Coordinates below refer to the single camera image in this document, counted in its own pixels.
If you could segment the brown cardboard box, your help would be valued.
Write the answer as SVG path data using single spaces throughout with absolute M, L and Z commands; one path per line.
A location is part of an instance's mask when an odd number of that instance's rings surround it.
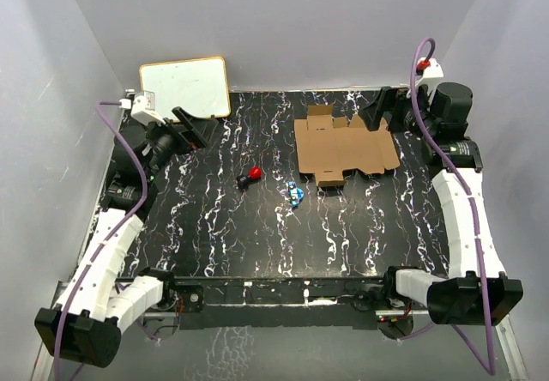
M 344 173 L 383 174 L 400 166 L 388 123 L 369 130 L 357 114 L 334 117 L 332 105 L 309 105 L 294 120 L 299 173 L 314 177 L 319 188 L 343 186 Z

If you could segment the red black stamp toy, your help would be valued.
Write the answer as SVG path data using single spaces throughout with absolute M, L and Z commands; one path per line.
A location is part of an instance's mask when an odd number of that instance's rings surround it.
M 237 186 L 240 190 L 246 190 L 251 184 L 257 182 L 262 177 L 262 170 L 258 166 L 252 167 L 246 174 L 240 174 L 236 178 Z

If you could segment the blue toy car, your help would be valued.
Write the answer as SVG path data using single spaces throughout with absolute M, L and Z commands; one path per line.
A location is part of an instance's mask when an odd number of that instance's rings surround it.
M 297 208 L 304 198 L 304 192 L 294 181 L 287 183 L 287 192 L 293 208 Z

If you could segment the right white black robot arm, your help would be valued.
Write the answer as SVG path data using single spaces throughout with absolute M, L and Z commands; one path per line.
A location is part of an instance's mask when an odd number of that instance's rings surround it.
M 480 149 L 466 136 L 472 90 L 443 82 L 417 89 L 383 87 L 359 111 L 369 130 L 409 131 L 422 153 L 443 211 L 449 271 L 440 278 L 415 267 L 391 267 L 384 275 L 383 302 L 400 310 L 414 301 L 433 323 L 497 326 L 523 296 L 522 283 L 507 276 L 493 244 L 482 196 Z

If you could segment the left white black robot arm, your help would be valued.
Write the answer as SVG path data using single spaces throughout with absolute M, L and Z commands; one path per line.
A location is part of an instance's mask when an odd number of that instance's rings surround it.
M 65 290 L 50 308 L 39 309 L 34 326 L 60 376 L 62 360 L 109 366 L 123 333 L 151 307 L 169 311 L 181 303 L 169 271 L 147 267 L 125 288 L 117 278 L 158 194 L 155 180 L 175 155 L 205 148 L 215 117 L 197 118 L 180 107 L 173 119 L 134 124 L 114 135 L 114 174 L 104 209 L 87 249 Z

